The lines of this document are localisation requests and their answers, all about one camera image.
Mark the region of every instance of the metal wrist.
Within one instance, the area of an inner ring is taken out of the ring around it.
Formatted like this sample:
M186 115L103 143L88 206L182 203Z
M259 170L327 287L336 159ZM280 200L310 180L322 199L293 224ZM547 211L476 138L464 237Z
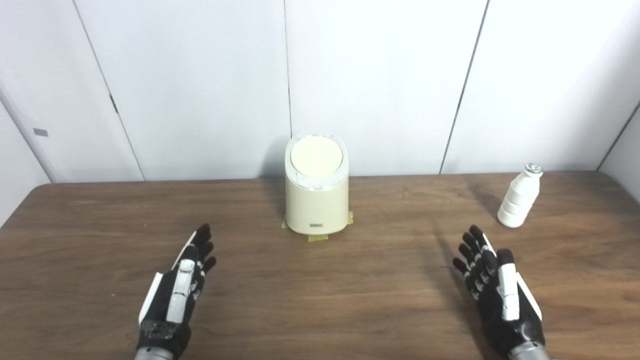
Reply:
M173 360L173 354L159 347L141 347L134 360Z
M509 351L509 360L551 360L544 345L534 341L522 343Z

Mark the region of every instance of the white finger segment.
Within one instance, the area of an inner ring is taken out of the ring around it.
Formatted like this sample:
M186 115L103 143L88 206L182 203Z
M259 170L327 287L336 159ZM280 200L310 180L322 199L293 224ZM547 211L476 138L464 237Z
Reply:
M513 321L520 318L520 299L518 298L518 277L516 265L504 264L498 269L500 278L500 296L502 297L502 318Z
M489 242L489 239L486 237L486 235L483 233L482 237L484 238L484 240L486 241L486 247L487 249L493 253L493 255L495 255L495 251L493 251L493 247L491 246L491 243Z
M166 321L182 323L184 319L184 309L187 306L187 298L191 293L191 280L196 263L193 260L184 259L180 261L178 274L175 276L169 310L166 312Z
M187 246L189 246L189 244L191 243L191 240L193 240L193 237L196 236L197 231L194 231L193 234L191 234L191 237L189 238L189 240L187 240L187 242L184 244L184 246L182 247L182 250L180 250L180 254L178 254L178 257L175 258L175 261L173 262L173 265L171 266L171 269L173 270L175 268L175 265L178 263L178 261L180 260L180 257L182 256L182 253L184 252L184 249L187 248Z

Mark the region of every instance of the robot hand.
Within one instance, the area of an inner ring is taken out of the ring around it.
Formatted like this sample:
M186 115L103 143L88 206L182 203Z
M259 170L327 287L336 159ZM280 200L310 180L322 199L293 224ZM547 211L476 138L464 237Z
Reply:
M156 273L142 304L135 360L177 360L189 344L189 320L204 277L216 264L211 230L204 224L184 245L171 270Z
M493 251L482 230L472 225L458 250L467 260L453 259L476 300L489 344L510 360L549 360L542 332L542 313L509 249Z

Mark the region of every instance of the white wall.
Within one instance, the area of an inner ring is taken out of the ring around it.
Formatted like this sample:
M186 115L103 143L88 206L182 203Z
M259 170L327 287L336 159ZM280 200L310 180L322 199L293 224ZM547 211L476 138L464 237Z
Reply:
M284 168L282 0L77 5L148 180Z
M0 227L27 194L49 179L0 104Z
M0 2L0 100L53 181L281 174L311 129L353 175L594 170L640 100L640 0L492 0L461 103L485 0L76 3Z
M352 175L437 174L485 1L286 1L293 133L338 134Z
M0 97L53 181L142 180L72 1L0 1Z
M640 1L492 0L444 173L595 170L640 100Z
M611 149L600 171L609 174L640 202L640 111Z

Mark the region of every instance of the table surface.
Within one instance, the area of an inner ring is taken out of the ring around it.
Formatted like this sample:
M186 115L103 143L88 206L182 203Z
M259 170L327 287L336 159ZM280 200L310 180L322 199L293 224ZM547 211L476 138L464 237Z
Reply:
M470 224L509 247L560 359L640 356L640 206L598 172L542 177L526 223L495 214L514 174L354 177L355 223L282 229L279 179L50 184L0 230L3 359L132 359L155 271L211 224L183 359L498 359L451 259Z

